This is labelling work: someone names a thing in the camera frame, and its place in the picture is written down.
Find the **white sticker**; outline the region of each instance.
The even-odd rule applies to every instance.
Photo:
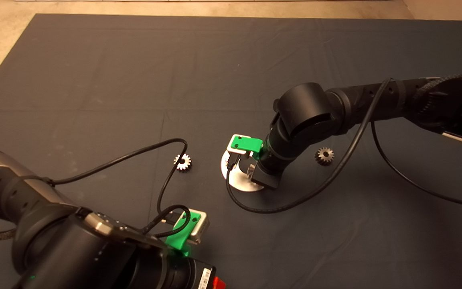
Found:
[[[210,275],[211,275],[211,269],[205,268],[202,271],[201,281],[199,282],[198,289],[207,289]]]

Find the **metal gear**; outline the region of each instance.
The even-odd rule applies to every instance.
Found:
[[[334,152],[330,148],[319,148],[315,154],[315,160],[322,166],[328,166],[334,159]]]
[[[174,159],[174,165],[179,159],[179,155],[175,157]],[[192,159],[190,158],[189,155],[183,154],[183,157],[181,158],[181,161],[178,163],[178,167],[176,168],[180,172],[186,172],[192,167]]]

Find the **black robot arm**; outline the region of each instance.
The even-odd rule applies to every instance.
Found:
[[[276,115],[264,140],[253,182],[277,188],[284,169],[308,146],[361,123],[380,83],[331,88],[303,83],[274,101]],[[393,80],[371,121],[406,117],[416,125],[462,140],[462,75]]]
[[[0,218],[16,225],[14,289],[197,289],[217,280],[212,265],[76,206],[47,181],[0,152]]]

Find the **table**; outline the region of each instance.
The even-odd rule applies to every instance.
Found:
[[[462,22],[36,15],[0,67],[0,150],[60,178],[160,140],[183,137],[193,169],[176,174],[163,206],[209,214],[193,256],[230,289],[460,288],[462,206],[396,176],[367,132],[321,195],[273,216],[227,196],[220,159],[235,133],[263,138],[272,102],[302,82],[324,89],[462,73]],[[311,146],[275,191],[238,194],[287,203],[332,170],[356,128]],[[416,181],[462,199],[462,143],[403,119],[379,122],[392,161]],[[181,150],[170,146],[59,189],[134,226],[155,216]],[[17,274],[0,242],[0,288]]]

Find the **green 3d-printed bracket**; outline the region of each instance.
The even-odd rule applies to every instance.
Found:
[[[259,159],[262,146],[262,139],[244,136],[235,136],[233,142],[231,143],[231,147],[237,150],[253,152],[253,158],[255,160]]]
[[[190,255],[191,248],[189,245],[186,244],[186,240],[194,230],[194,227],[197,225],[197,222],[201,219],[201,214],[195,213],[195,212],[190,212],[190,222],[188,225],[181,230],[181,232],[178,232],[177,234],[168,236],[167,239],[165,240],[165,243],[169,245],[170,247],[180,250],[185,254],[185,256]],[[186,219],[186,213],[183,213],[181,218],[176,222],[176,225],[174,225],[173,230],[181,227]]]

